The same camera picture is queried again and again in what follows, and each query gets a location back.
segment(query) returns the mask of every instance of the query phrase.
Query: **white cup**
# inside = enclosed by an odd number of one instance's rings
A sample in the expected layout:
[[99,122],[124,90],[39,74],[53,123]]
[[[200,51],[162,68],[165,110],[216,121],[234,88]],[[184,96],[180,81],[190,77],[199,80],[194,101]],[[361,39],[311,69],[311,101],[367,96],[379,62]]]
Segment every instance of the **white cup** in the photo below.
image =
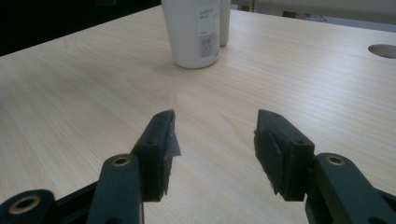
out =
[[224,47],[228,43],[230,30],[230,10],[231,0],[220,0],[220,46]]
[[219,0],[162,0],[174,62],[209,66],[219,58]]

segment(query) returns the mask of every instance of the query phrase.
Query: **light wood desk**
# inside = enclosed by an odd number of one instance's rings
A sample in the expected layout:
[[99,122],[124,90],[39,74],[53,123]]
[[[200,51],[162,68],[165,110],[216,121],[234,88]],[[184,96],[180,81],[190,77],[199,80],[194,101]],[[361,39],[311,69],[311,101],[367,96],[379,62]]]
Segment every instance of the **light wood desk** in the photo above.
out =
[[172,62],[161,7],[0,58],[0,202],[28,189],[59,199],[130,151],[151,117],[176,111],[182,156],[147,223],[306,223],[273,194],[254,155],[259,109],[353,160],[396,194],[396,34],[232,11],[219,60]]

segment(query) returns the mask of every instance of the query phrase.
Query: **black plastic part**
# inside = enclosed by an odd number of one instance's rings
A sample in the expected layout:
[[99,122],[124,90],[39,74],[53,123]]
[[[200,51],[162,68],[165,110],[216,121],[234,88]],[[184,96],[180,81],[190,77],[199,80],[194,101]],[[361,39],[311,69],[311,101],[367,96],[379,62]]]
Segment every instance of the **black plastic part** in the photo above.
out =
[[396,223],[396,213],[349,159],[322,153],[313,171],[333,223]]
[[305,202],[305,212],[309,224],[332,224],[332,216],[327,206],[314,203],[309,197]]
[[314,143],[282,116],[259,110],[254,145],[275,194],[279,192],[285,201],[303,201]]
[[56,201],[60,224],[80,224],[87,221],[96,184],[94,182]]
[[144,202],[160,202],[167,192],[172,158],[180,155],[175,135],[175,112],[155,115],[139,138],[131,154],[140,162]]
[[139,173],[135,155],[123,154],[106,160],[87,223],[143,223]]
[[55,201],[45,189],[28,190],[8,199],[0,206],[0,224],[54,223]]

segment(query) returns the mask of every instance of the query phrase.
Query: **desk hole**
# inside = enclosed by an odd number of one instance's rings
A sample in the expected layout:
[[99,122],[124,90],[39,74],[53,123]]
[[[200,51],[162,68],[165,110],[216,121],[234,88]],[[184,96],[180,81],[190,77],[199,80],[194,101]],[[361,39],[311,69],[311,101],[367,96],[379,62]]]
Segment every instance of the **desk hole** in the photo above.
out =
[[380,57],[396,59],[396,46],[393,45],[372,45],[370,52]]

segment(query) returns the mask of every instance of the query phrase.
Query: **dark floor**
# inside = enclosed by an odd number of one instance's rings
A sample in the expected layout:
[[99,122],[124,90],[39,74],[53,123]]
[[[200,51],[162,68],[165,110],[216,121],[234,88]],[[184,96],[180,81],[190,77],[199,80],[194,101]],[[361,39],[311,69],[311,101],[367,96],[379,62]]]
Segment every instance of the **dark floor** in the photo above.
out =
[[161,4],[161,0],[2,0],[0,56]]

